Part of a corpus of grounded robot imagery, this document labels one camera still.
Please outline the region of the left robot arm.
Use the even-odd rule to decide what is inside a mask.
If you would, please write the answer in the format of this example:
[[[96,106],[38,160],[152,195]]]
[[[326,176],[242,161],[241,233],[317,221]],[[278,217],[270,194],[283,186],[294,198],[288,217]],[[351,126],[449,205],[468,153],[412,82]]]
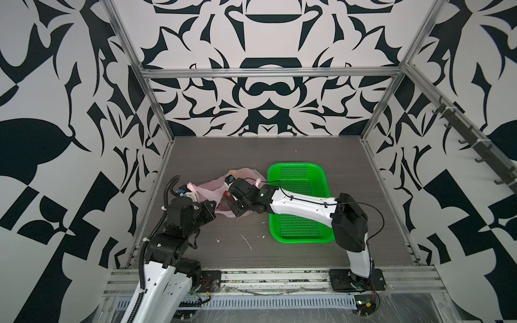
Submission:
[[[215,201],[172,199],[148,237],[138,257],[139,285],[122,322],[171,322],[185,296],[199,287],[201,264],[184,257],[197,245],[189,242],[201,226],[215,219]]]

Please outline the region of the green plastic basket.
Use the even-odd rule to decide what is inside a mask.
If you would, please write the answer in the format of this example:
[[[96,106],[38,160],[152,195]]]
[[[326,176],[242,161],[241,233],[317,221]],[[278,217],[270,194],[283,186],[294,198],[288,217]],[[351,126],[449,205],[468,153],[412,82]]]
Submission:
[[[323,169],[313,163],[277,163],[267,182],[280,189],[273,197],[269,229],[283,244],[326,244],[335,240],[330,212],[335,210]]]

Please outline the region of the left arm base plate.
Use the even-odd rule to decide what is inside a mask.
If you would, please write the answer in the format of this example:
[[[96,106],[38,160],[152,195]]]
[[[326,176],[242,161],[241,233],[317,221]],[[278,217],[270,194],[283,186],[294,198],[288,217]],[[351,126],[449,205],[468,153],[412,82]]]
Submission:
[[[197,293],[216,292],[222,282],[221,271],[202,271],[193,280],[192,290]]]

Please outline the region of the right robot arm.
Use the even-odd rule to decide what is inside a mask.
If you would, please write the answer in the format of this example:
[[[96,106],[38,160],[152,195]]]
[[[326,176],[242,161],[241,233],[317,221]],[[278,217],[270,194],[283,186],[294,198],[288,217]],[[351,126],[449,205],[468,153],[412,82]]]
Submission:
[[[225,178],[230,208],[240,217],[248,211],[293,215],[321,223],[332,229],[335,242],[350,261],[351,276],[367,280],[373,272],[368,247],[368,217],[361,203],[341,193],[338,198],[302,195],[271,184],[250,183],[230,175]]]

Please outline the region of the pink plastic bag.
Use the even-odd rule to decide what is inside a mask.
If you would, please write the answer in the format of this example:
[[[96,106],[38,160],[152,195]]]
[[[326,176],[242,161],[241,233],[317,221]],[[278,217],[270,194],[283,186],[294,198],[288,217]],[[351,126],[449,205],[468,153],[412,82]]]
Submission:
[[[195,195],[197,202],[215,201],[217,203],[215,209],[216,216],[237,218],[230,208],[229,198],[224,196],[228,192],[228,185],[225,179],[230,175],[234,176],[234,178],[246,179],[250,184],[258,184],[258,187],[261,187],[266,182],[265,178],[258,171],[250,168],[241,168],[230,170],[227,174],[204,184],[194,185],[189,182],[186,187]]]

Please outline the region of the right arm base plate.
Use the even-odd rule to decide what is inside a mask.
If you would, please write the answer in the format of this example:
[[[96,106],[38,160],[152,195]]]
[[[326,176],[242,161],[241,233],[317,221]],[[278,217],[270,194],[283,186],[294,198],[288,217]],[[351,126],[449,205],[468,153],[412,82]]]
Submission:
[[[334,292],[384,291],[386,287],[386,281],[380,269],[373,269],[368,278],[357,276],[350,269],[331,269],[329,279]]]

